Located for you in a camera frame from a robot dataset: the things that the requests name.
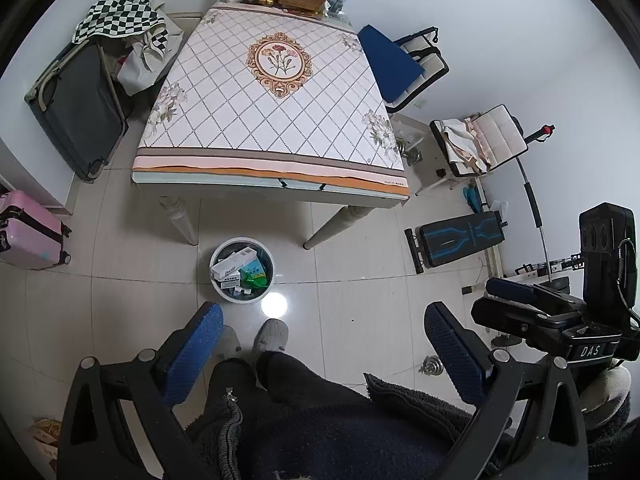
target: white bag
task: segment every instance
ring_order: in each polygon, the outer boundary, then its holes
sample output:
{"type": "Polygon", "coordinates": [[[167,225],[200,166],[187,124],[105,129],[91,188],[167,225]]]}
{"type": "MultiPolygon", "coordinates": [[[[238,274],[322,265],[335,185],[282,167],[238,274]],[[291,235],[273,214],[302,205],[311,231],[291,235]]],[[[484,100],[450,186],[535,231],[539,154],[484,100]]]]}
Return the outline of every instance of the white bag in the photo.
{"type": "Polygon", "coordinates": [[[155,50],[151,49],[151,34],[149,32],[132,37],[133,51],[127,56],[118,72],[118,81],[128,95],[137,94],[155,83],[162,70],[178,53],[182,43],[182,35],[184,34],[182,29],[160,9],[164,1],[150,0],[150,2],[152,9],[164,19],[168,33],[166,49],[164,57],[160,57],[155,50]]]}

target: black pants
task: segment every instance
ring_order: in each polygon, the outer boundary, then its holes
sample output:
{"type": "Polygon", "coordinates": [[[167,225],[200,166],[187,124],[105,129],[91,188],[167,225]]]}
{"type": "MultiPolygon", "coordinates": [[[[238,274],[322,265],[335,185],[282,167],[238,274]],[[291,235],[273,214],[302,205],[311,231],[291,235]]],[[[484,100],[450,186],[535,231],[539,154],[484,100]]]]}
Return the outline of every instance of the black pants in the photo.
{"type": "Polygon", "coordinates": [[[266,391],[256,386],[254,370],[242,359],[218,363],[209,380],[207,406],[224,396],[228,388],[233,389],[242,411],[243,436],[272,420],[305,408],[369,405],[371,402],[346,386],[323,379],[295,357],[283,352],[264,352],[256,363],[256,371],[266,391]]]}

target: gray slipper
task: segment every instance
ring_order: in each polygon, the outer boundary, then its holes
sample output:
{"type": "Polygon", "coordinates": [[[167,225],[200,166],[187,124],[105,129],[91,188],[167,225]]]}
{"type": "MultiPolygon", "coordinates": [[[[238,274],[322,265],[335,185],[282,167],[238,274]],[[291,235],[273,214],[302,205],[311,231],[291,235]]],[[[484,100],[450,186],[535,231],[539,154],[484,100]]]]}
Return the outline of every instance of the gray slipper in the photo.
{"type": "Polygon", "coordinates": [[[230,359],[231,357],[240,357],[242,347],[240,346],[240,340],[238,334],[229,325],[222,327],[222,334],[220,339],[216,343],[216,347],[213,349],[213,355],[215,355],[221,361],[230,359]]]}
{"type": "Polygon", "coordinates": [[[268,319],[258,330],[254,340],[254,359],[262,352],[284,352],[289,339],[289,327],[281,319],[268,319]]]}

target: checkered cloth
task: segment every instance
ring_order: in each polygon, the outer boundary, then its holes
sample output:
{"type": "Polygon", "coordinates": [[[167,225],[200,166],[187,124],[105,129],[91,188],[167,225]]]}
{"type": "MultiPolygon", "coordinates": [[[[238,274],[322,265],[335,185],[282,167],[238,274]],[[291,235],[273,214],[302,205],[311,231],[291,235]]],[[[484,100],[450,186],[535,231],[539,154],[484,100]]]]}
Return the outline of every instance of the checkered cloth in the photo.
{"type": "Polygon", "coordinates": [[[164,19],[152,9],[149,0],[99,0],[78,23],[71,41],[82,43],[94,34],[124,38],[146,31],[151,33],[151,48],[164,57],[168,34],[164,19]]]}

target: pink suitcase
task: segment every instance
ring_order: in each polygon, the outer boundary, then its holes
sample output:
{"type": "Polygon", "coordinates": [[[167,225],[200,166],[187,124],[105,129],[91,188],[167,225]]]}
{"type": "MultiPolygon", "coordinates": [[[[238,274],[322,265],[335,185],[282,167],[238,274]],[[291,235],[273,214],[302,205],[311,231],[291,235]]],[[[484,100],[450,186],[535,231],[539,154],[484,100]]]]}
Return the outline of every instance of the pink suitcase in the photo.
{"type": "Polygon", "coordinates": [[[68,264],[71,229],[21,191],[0,195],[0,259],[23,269],[68,264]]]}

